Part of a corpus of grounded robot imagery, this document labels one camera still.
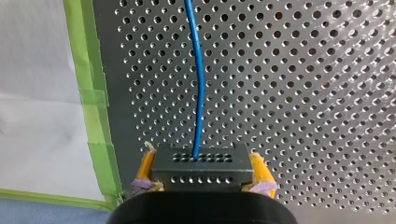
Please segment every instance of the metal sheet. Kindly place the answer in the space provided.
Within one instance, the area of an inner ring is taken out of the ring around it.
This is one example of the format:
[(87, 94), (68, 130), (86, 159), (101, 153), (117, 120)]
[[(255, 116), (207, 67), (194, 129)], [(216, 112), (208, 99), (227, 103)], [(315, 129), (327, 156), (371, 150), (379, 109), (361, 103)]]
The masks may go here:
[[(351, 211), (359, 213), (350, 223), (394, 217), (382, 216), (396, 209), (394, 1), (194, 5), (206, 66), (203, 146), (258, 150), (295, 213), (314, 207), (311, 216), (331, 223)], [(191, 147), (190, 31), (180, 0), (96, 1), (95, 11), (127, 185), (144, 140)]]

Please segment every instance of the perforated metal panel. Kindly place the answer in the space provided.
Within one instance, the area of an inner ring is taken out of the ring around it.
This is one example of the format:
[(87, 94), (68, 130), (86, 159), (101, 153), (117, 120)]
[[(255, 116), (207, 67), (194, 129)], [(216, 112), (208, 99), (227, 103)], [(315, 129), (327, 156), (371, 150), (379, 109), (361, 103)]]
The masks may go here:
[[(286, 206), (394, 211), (394, 1), (193, 3), (203, 146), (258, 150)], [(190, 29), (181, 0), (97, 1), (95, 10), (125, 184), (143, 141), (191, 147)]]

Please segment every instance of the blue cable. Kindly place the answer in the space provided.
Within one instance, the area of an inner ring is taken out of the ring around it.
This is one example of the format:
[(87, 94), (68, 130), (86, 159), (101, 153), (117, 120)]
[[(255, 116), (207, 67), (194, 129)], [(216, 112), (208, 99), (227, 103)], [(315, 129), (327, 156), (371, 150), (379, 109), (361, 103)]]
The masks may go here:
[(199, 36), (197, 32), (197, 24), (194, 17), (194, 9), (191, 0), (184, 0), (186, 6), (187, 18), (190, 23), (192, 46), (195, 54), (195, 65), (197, 67), (197, 79), (198, 79), (198, 99), (196, 108), (196, 126), (194, 136), (194, 146), (192, 149), (192, 156), (197, 158), (199, 155), (199, 149), (201, 144), (202, 134), (202, 114), (204, 111), (204, 99), (205, 99), (205, 74), (204, 74), (204, 60), (202, 58), (201, 46)]

